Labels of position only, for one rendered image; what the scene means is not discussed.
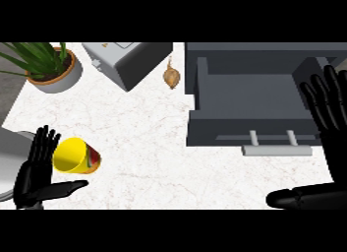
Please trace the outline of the grey sink basin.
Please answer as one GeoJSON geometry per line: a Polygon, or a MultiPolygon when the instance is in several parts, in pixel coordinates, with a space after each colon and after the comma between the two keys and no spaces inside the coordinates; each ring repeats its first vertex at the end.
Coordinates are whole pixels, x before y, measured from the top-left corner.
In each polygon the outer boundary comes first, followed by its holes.
{"type": "Polygon", "coordinates": [[[35,134],[0,127],[0,202],[12,199],[18,171],[28,159],[35,134]]]}

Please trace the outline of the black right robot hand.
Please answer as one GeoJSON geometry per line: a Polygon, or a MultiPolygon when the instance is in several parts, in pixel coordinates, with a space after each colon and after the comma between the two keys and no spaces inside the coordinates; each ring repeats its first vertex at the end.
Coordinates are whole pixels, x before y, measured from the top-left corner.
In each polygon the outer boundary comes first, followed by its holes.
{"type": "Polygon", "coordinates": [[[347,71],[325,65],[323,77],[313,74],[300,88],[332,182],[273,191],[266,204],[282,210],[347,210],[347,71]]]}

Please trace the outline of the potted green plant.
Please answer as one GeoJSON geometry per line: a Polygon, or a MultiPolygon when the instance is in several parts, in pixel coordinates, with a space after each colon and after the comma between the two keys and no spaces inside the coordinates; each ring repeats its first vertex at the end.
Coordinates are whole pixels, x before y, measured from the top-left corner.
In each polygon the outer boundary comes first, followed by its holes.
{"type": "Polygon", "coordinates": [[[0,57],[13,63],[25,73],[0,70],[0,73],[22,76],[34,87],[46,94],[65,92],[78,82],[83,67],[75,54],[65,43],[59,47],[49,42],[4,42],[3,45],[19,58],[0,52],[0,57]]]}

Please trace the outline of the yellow cup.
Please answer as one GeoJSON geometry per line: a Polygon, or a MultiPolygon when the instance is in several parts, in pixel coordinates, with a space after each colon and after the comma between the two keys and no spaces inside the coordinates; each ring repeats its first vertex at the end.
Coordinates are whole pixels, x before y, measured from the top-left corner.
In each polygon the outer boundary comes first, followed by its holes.
{"type": "Polygon", "coordinates": [[[90,174],[100,166],[100,155],[80,138],[72,137],[56,146],[52,166],[62,173],[90,174]]]}

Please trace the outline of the dark grey open drawer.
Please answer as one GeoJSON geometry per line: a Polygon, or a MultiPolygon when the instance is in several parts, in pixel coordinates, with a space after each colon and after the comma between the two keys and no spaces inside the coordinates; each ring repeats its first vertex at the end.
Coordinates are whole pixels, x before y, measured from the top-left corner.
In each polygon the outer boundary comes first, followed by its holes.
{"type": "Polygon", "coordinates": [[[288,131],[301,145],[317,146],[316,125],[300,83],[322,72],[309,57],[288,74],[210,73],[208,59],[196,60],[195,109],[189,111],[186,145],[242,146],[255,135],[263,145],[285,145],[288,131]]]}

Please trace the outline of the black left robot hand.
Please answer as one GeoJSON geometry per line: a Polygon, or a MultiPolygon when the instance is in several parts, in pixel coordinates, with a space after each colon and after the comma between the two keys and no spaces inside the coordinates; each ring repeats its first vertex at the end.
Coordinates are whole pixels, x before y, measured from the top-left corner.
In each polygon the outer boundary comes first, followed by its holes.
{"type": "Polygon", "coordinates": [[[61,135],[47,126],[37,129],[28,159],[21,165],[13,186],[16,209],[43,207],[43,201],[68,197],[89,185],[86,180],[52,183],[52,154],[61,135]]]}

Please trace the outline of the dark grey cabinet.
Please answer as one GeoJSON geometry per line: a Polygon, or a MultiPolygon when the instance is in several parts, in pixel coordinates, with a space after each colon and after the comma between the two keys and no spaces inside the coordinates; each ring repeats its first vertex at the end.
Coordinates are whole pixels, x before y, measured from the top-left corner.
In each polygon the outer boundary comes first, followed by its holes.
{"type": "Polygon", "coordinates": [[[199,58],[207,59],[211,75],[235,75],[291,74],[309,57],[338,66],[347,58],[347,42],[186,42],[185,93],[195,93],[199,58]]]}

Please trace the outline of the grey toaster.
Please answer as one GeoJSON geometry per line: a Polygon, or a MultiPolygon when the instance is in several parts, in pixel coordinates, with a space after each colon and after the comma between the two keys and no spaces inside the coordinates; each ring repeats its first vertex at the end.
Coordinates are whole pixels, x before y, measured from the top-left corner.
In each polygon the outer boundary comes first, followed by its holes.
{"type": "Polygon", "coordinates": [[[173,51],[171,42],[83,42],[92,65],[128,92],[173,51]]]}

